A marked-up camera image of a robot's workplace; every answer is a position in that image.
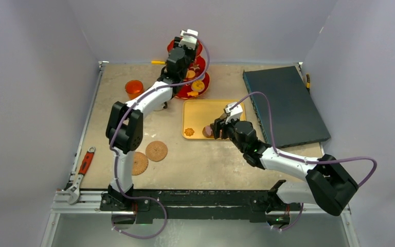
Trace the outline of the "orange fish shaped cookie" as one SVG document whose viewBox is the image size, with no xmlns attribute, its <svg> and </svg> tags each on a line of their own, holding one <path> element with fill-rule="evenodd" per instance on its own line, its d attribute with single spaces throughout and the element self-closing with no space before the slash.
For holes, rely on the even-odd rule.
<svg viewBox="0 0 395 247">
<path fill-rule="evenodd" d="M 197 97 L 198 95 L 199 95 L 199 92 L 196 92 L 196 91 L 190 91 L 190 92 L 187 93 L 187 96 L 188 96 L 189 98 L 195 98 L 195 97 Z"/>
</svg>

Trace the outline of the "red three-tier cake stand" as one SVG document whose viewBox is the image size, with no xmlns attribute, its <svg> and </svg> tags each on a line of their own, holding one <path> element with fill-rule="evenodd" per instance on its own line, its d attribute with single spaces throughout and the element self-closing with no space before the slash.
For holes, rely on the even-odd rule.
<svg viewBox="0 0 395 247">
<path fill-rule="evenodd" d="M 188 67 L 184 82 L 188 82 L 176 94 L 176 98 L 193 99 L 204 94 L 209 88 L 210 77 L 208 73 L 208 58 L 202 56 L 204 48 L 200 41 L 197 41 L 196 57 Z"/>
</svg>

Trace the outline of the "round orange cookie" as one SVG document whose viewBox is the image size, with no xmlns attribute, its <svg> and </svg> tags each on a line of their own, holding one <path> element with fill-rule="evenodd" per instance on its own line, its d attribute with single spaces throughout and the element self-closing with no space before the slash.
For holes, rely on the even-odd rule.
<svg viewBox="0 0 395 247">
<path fill-rule="evenodd" d="M 187 71 L 187 73 L 186 73 L 186 79 L 187 80 L 191 80 L 191 79 L 193 79 L 195 77 L 196 77 L 195 71 L 193 71 L 191 69 Z"/>
</svg>

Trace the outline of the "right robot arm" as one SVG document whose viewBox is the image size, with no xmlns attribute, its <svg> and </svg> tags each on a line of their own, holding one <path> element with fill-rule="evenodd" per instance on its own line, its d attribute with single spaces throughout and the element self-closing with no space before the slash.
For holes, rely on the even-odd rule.
<svg viewBox="0 0 395 247">
<path fill-rule="evenodd" d="M 274 170 L 300 181 L 282 182 L 268 195 L 269 205 L 281 209 L 291 203 L 316 204 L 323 211 L 339 216 L 359 186 L 331 155 L 304 157 L 275 149 L 258 139 L 249 121 L 216 119 L 210 124 L 215 139 L 229 139 L 252 167 Z"/>
</svg>

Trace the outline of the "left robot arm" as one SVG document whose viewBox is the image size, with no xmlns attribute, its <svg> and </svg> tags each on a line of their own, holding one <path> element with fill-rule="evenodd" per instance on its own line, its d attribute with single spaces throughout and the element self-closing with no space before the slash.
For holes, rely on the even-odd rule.
<svg viewBox="0 0 395 247">
<path fill-rule="evenodd" d="M 143 138 L 143 121 L 186 85 L 184 80 L 195 61 L 196 49 L 185 45 L 171 49 L 160 77 L 149 89 L 133 100 L 118 101 L 112 106 L 105 134 L 114 161 L 107 194 L 119 210 L 127 210 L 133 203 L 132 168 L 135 150 Z"/>
</svg>

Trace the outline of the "yellow serving tray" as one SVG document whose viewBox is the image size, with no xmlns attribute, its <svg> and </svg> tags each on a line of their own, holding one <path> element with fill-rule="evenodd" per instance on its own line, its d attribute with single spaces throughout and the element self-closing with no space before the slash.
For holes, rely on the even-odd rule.
<svg viewBox="0 0 395 247">
<path fill-rule="evenodd" d="M 182 113 L 182 136 L 190 140 L 214 140 L 203 136 L 205 126 L 214 123 L 224 113 L 227 104 L 236 102 L 231 99 L 189 99 L 183 103 Z M 184 130 L 193 128 L 193 136 L 186 136 Z"/>
</svg>

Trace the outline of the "flower shaped cookie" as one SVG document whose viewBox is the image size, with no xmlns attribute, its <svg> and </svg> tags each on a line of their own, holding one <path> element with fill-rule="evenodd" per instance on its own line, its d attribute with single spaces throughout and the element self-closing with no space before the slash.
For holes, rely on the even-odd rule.
<svg viewBox="0 0 395 247">
<path fill-rule="evenodd" d="M 193 136 L 194 133 L 195 133 L 195 131 L 194 131 L 193 128 L 186 128 L 186 129 L 184 130 L 184 134 L 185 134 L 186 136 Z"/>
</svg>

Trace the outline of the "yellow iced donut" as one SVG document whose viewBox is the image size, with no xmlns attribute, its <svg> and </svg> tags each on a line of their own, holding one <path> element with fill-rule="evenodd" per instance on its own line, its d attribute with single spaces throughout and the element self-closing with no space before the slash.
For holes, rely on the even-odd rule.
<svg viewBox="0 0 395 247">
<path fill-rule="evenodd" d="M 196 80 L 191 84 L 192 91 L 202 92 L 205 89 L 205 83 L 202 80 Z"/>
</svg>

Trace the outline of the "white ribbed mug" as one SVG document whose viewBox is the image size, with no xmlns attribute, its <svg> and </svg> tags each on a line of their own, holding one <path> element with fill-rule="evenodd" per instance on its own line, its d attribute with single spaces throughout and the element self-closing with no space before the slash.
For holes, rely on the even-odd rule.
<svg viewBox="0 0 395 247">
<path fill-rule="evenodd" d="M 164 102 L 160 105 L 158 105 L 157 107 L 154 108 L 154 111 L 162 111 L 168 108 L 168 103 Z"/>
</svg>

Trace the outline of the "orange mug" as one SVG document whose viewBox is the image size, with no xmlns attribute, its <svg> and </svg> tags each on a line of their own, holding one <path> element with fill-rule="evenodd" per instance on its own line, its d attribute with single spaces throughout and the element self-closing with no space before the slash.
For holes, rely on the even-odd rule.
<svg viewBox="0 0 395 247">
<path fill-rule="evenodd" d="M 143 83 L 140 80 L 130 80 L 124 87 L 128 98 L 133 100 L 145 92 Z"/>
</svg>

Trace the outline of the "silver wrench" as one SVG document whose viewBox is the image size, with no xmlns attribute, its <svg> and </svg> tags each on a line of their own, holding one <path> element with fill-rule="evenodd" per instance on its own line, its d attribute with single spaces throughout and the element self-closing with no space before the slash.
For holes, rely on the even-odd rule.
<svg viewBox="0 0 395 247">
<path fill-rule="evenodd" d="M 74 182 L 72 183 L 72 186 L 70 186 L 69 188 L 66 189 L 66 192 L 69 193 L 69 198 L 67 200 L 69 205 L 74 205 L 79 201 L 80 198 L 80 184 L 84 178 L 84 176 L 86 175 L 94 154 L 96 152 L 96 148 L 95 147 L 90 147 L 87 152 L 85 153 L 82 163 L 80 165 L 80 168 L 78 170 L 77 176 L 74 180 Z"/>
</svg>

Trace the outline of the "black base frame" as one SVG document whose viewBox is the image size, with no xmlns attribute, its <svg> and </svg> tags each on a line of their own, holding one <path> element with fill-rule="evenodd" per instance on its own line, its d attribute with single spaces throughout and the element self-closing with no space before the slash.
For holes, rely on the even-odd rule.
<svg viewBox="0 0 395 247">
<path fill-rule="evenodd" d="M 298 211 L 299 203 L 285 204 L 270 190 L 167 190 L 134 189 L 124 197 L 111 188 L 101 194 L 100 210 L 129 212 L 138 224 L 154 219 L 248 220 L 261 223 L 267 214 Z"/>
</svg>

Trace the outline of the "yellow handled screwdriver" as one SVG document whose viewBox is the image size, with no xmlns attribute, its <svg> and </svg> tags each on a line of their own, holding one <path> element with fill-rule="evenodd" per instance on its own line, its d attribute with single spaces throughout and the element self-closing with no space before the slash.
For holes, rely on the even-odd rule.
<svg viewBox="0 0 395 247">
<path fill-rule="evenodd" d="M 307 89 L 308 92 L 310 92 L 310 87 L 311 87 L 310 75 L 306 74 L 306 89 Z"/>
</svg>

